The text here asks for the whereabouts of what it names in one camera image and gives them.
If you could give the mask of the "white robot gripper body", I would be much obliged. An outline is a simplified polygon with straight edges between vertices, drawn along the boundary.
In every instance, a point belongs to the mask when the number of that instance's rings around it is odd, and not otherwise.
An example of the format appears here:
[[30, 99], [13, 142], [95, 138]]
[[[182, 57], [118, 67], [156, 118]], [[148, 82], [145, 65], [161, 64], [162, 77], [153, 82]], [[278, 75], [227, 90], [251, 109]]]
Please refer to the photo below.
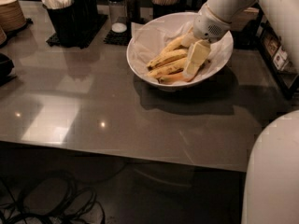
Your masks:
[[228, 7], [204, 3], [194, 19], [192, 31], [198, 39], [215, 43], [230, 30], [232, 10]]

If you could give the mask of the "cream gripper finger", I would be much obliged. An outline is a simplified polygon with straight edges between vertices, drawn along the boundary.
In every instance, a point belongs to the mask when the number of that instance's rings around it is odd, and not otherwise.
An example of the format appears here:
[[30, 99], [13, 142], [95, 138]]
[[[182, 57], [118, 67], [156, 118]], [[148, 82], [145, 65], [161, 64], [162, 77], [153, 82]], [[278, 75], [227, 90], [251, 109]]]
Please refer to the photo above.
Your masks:
[[188, 48], [191, 44], [197, 41], [198, 39], [193, 34], [193, 28], [190, 28], [189, 31], [183, 36], [181, 45], [185, 48]]
[[196, 76], [198, 70], [208, 58], [210, 51], [210, 43], [206, 40], [198, 40], [191, 44], [182, 73], [185, 80], [192, 80]]

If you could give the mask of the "white robot base shell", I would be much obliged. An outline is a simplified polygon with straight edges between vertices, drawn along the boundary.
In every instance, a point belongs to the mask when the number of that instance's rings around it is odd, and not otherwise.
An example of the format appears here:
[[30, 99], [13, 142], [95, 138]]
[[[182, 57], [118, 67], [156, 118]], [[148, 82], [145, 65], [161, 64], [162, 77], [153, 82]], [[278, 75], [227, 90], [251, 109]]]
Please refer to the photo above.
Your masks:
[[241, 224], [299, 224], [299, 111], [275, 119], [257, 138]]

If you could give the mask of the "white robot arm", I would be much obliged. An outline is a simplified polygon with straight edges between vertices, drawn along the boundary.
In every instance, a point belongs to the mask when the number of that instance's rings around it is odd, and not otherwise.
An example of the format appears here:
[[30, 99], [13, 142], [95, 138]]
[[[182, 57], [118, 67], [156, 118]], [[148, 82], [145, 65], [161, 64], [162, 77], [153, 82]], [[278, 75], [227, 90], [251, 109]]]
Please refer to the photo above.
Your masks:
[[299, 73], [299, 0], [207, 0], [192, 23], [192, 32], [182, 45], [205, 40], [210, 44], [221, 40], [231, 29], [233, 17], [258, 4], [272, 29], [280, 38], [292, 66]]

